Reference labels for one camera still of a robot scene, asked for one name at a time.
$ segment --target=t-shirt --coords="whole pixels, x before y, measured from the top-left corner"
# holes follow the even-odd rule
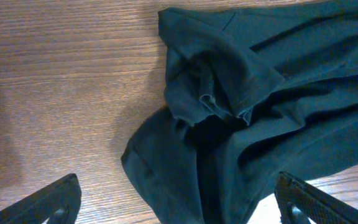
[[[162,223],[246,223],[280,171],[358,164],[358,0],[159,18],[167,106],[122,165]]]

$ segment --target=wooden table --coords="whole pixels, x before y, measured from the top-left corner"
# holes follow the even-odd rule
[[[77,223],[158,223],[120,162],[131,134],[164,105],[157,12],[296,2],[0,0],[0,210],[74,172]],[[358,208],[358,167],[315,184]],[[268,198],[251,222],[274,209]]]

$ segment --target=dark green t-shirt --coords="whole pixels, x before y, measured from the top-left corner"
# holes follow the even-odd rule
[[[159,16],[167,107],[122,164],[162,223],[246,223],[280,171],[358,164],[358,1]]]

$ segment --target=black plastic object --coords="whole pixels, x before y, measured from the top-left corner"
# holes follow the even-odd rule
[[[281,172],[274,191],[283,224],[358,223],[358,210],[318,190],[310,184]]]
[[[0,223],[74,223],[81,205],[75,174],[68,174],[25,199],[0,211]]]

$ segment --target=wooden surface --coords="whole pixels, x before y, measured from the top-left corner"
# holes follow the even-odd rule
[[[164,104],[157,11],[297,2],[0,0],[0,210],[74,172],[77,223],[158,223],[120,162]],[[358,208],[358,167],[314,183]],[[251,223],[277,212],[267,198]]]

